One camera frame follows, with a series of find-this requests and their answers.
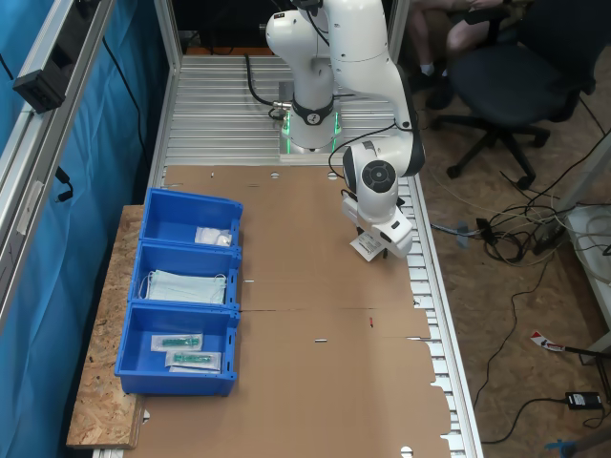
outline paper label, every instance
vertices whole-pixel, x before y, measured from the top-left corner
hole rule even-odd
[[[374,239],[367,232],[357,237],[350,245],[352,245],[367,262],[371,261],[384,250],[382,243]]]
[[[550,350],[550,351],[564,351],[564,345],[558,345],[556,343],[553,343],[553,342],[549,341],[548,339],[545,339],[543,336],[541,336],[536,331],[531,336],[531,341],[533,341],[535,344],[539,345],[541,348],[545,348],[546,350]]]

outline floor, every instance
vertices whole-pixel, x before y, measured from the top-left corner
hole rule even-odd
[[[600,58],[596,78],[597,91],[585,96],[584,101],[608,130],[611,128],[611,48]],[[417,107],[424,108],[424,97],[424,94],[415,97]],[[468,112],[455,100],[444,113],[466,115]],[[434,114],[425,111],[420,114],[422,127],[426,127]],[[582,105],[570,121],[542,122],[541,126],[553,132],[547,145],[541,150],[525,145],[526,154],[538,173],[533,185],[538,190],[551,184],[569,165],[587,154],[601,137],[595,121]],[[480,207],[503,210],[512,203],[526,203],[498,172],[504,171],[513,180],[522,176],[509,152],[500,144],[475,159],[459,179],[450,180],[446,176],[446,168],[457,162],[479,135],[464,128],[444,127],[440,132],[425,129],[427,166],[421,177],[432,222],[456,227],[465,221],[474,228],[475,218],[492,215],[450,195],[437,184],[432,173],[453,193]],[[579,169],[567,176],[555,188],[555,193],[561,196],[578,175]],[[610,181],[606,178],[599,181],[588,201],[609,199]],[[549,198],[542,203],[549,205]],[[504,228],[509,230],[524,222],[511,221]],[[575,355],[545,351],[529,339],[536,329],[553,342],[587,347],[607,331],[570,243],[562,245],[553,257],[541,263],[518,268],[487,257],[481,241],[470,239],[465,248],[455,236],[439,232],[434,234],[434,240],[473,398],[486,378],[488,359],[512,327],[511,296],[535,287],[545,262],[551,260],[536,294],[516,298],[516,332],[491,364],[490,382],[475,410],[483,441],[503,437],[510,430],[518,409],[532,398],[562,398],[569,390],[601,391],[595,367],[582,366]],[[540,258],[530,255],[523,263],[537,260]],[[592,431],[581,422],[596,415],[568,411],[566,406],[550,403],[528,406],[512,437],[500,445],[484,446],[484,454],[487,458],[558,456],[544,454],[543,446],[557,439],[575,440],[590,434]],[[605,425],[611,425],[611,417]],[[611,456],[611,442],[580,456]]]

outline chair wheel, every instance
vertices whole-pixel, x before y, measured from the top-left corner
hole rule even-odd
[[[543,148],[545,146],[545,143],[547,143],[547,139],[549,137],[549,135],[536,136],[535,139],[531,141],[531,145],[535,148]]]
[[[456,167],[455,165],[453,165],[452,167],[448,167],[448,170],[446,171],[448,177],[450,177],[451,179],[460,177],[460,172],[460,168]]]
[[[439,129],[441,129],[441,121],[439,120],[439,118],[436,117],[433,121],[431,121],[431,124],[429,124],[429,127],[433,131],[438,131]]]
[[[522,191],[526,191],[531,188],[533,181],[535,181],[534,177],[522,177],[517,181],[517,187]]]

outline white package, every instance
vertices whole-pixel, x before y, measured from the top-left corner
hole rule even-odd
[[[170,372],[183,372],[186,374],[221,374],[219,370],[195,369],[193,367],[180,367],[179,365],[170,366]]]
[[[165,354],[165,366],[221,370],[221,357],[221,353],[214,351],[168,351]]]
[[[231,246],[231,232],[213,227],[198,227],[195,233],[195,243],[207,245]]]
[[[212,277],[187,277],[161,270],[151,272],[140,285],[148,281],[146,297],[151,301],[223,303],[227,278],[225,275]]]
[[[200,351],[203,334],[168,334],[151,336],[151,351]]]

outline slotted metal platform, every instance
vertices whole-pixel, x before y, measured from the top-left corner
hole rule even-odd
[[[258,95],[277,99],[280,82],[292,81],[290,69],[278,57],[251,61]],[[327,165],[326,155],[281,158],[280,126],[268,110],[248,91],[243,58],[184,56],[180,73],[168,83],[149,184],[165,187],[165,170],[171,165]],[[346,139],[393,123],[387,102],[352,97],[341,99],[341,118]],[[334,165],[341,164],[342,153]],[[425,342],[431,350],[435,385],[443,388],[452,416],[452,431],[444,437],[453,456],[482,457],[419,177],[401,178],[400,195],[406,202],[402,211],[414,227],[408,255],[411,289],[416,307],[424,308],[429,319],[431,338]]]

